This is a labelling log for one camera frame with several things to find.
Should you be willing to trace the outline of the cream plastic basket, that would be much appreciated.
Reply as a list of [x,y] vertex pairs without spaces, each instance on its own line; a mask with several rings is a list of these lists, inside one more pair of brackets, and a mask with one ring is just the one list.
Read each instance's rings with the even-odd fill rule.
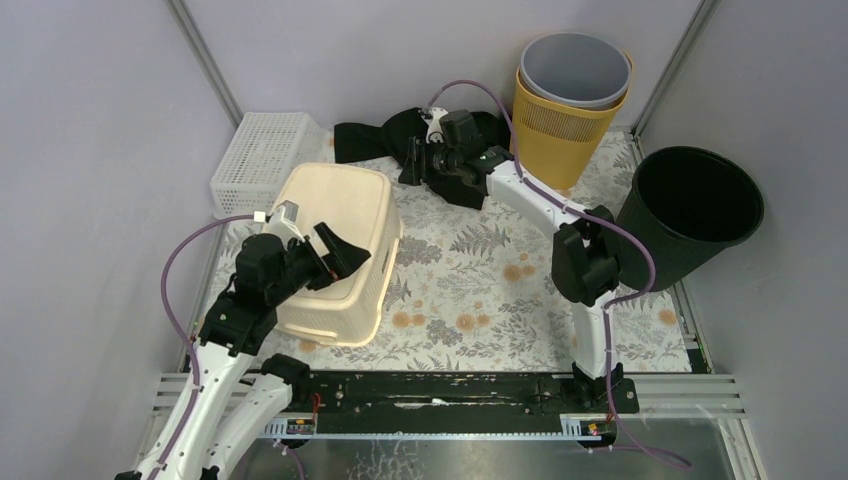
[[328,346],[370,342],[403,235],[388,176],[349,165],[299,165],[263,230],[317,256],[317,279],[278,307],[278,329]]

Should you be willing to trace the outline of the white perforated plastic basket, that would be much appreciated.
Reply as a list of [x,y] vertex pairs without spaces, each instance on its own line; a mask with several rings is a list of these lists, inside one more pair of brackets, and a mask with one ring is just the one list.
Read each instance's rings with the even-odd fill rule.
[[209,182],[213,216],[269,210],[295,167],[327,160],[330,137],[305,112],[245,113]]

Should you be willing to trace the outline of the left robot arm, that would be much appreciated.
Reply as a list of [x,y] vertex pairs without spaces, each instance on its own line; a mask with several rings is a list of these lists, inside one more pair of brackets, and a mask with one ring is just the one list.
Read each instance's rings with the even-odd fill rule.
[[229,478],[275,415],[309,401],[309,366],[276,354],[263,362],[246,398],[225,411],[276,326],[278,307],[302,289],[321,290],[353,276],[370,257],[325,223],[308,235],[245,239],[234,273],[188,345],[190,377],[174,410],[147,455],[119,478]]

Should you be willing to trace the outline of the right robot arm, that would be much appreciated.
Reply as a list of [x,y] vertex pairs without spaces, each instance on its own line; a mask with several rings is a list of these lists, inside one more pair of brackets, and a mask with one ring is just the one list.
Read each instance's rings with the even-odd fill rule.
[[509,150],[486,142],[470,112],[431,107],[415,114],[426,130],[410,138],[400,182],[425,185],[468,208],[490,197],[551,239],[551,280],[572,303],[574,327],[583,339],[573,355],[573,396],[583,410],[601,410],[623,377],[601,317],[619,285],[620,243],[611,212],[579,207],[543,186]]

